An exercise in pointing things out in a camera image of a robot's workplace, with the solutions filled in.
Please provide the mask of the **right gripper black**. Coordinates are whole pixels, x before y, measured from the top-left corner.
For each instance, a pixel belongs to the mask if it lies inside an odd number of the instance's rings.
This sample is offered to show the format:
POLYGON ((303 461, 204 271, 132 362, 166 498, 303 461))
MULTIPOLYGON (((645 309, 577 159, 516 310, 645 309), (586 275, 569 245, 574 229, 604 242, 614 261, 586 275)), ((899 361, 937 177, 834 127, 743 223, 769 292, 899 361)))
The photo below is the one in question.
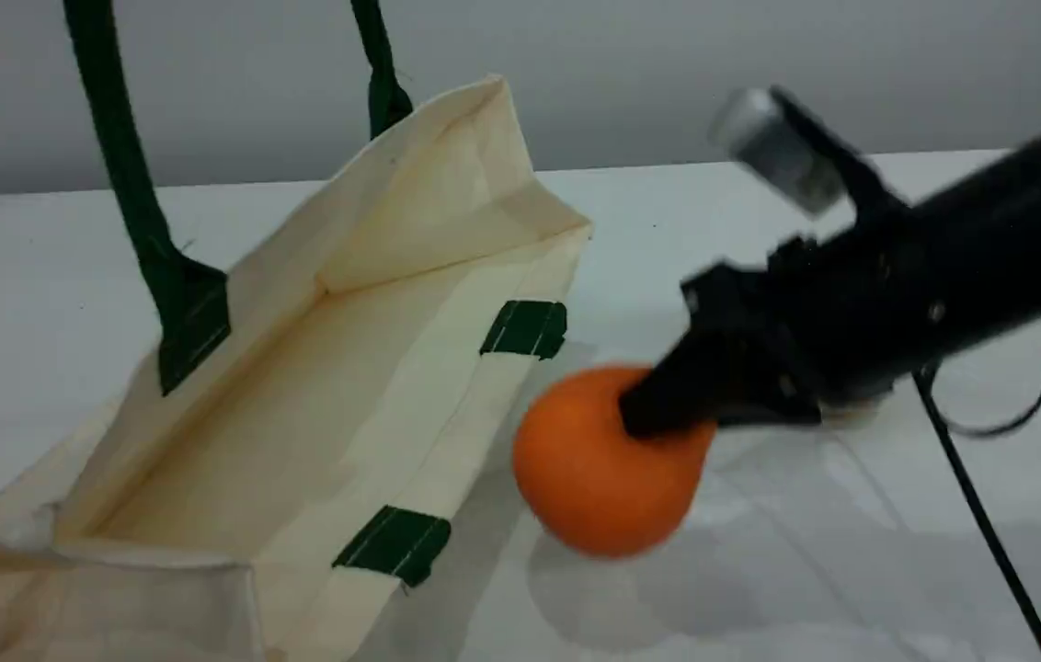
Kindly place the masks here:
POLYGON ((620 394, 624 430, 814 427, 820 405, 884 393, 980 330, 980 202, 869 212, 827 241, 782 243, 686 280, 689 330, 620 394))

